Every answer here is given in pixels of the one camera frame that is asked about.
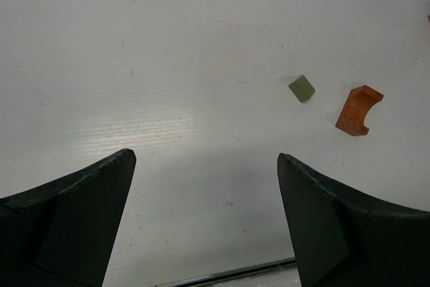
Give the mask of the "green wood triangle block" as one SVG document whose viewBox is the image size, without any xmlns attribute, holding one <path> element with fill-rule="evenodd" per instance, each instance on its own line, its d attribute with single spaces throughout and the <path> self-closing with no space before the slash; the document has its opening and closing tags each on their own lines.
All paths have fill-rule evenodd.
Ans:
<svg viewBox="0 0 430 287">
<path fill-rule="evenodd" d="M 297 77 L 288 87 L 300 103 L 310 100 L 315 93 L 315 88 L 304 75 Z"/>
</svg>

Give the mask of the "orange wood arch block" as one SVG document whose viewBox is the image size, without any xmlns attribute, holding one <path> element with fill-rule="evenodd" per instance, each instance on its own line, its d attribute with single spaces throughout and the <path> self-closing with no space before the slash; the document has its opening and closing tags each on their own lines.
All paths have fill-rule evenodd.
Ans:
<svg viewBox="0 0 430 287">
<path fill-rule="evenodd" d="M 351 136 L 365 136 L 369 132 L 364 124 L 368 112 L 384 95 L 367 85 L 352 89 L 339 115 L 335 127 Z"/>
</svg>

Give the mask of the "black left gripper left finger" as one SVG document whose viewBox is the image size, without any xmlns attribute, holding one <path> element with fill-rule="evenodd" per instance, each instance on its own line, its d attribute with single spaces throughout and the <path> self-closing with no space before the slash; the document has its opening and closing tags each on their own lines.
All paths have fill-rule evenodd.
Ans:
<svg viewBox="0 0 430 287">
<path fill-rule="evenodd" d="M 102 286 L 135 166 L 122 149 L 2 198 L 1 285 Z"/>
</svg>

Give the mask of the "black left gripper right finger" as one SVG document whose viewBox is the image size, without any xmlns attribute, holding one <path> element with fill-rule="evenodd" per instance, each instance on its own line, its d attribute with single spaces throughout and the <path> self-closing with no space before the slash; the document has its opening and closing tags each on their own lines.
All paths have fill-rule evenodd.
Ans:
<svg viewBox="0 0 430 287">
<path fill-rule="evenodd" d="M 428 286 L 429 213 L 375 198 L 280 154 L 277 176 L 303 286 Z"/>
</svg>

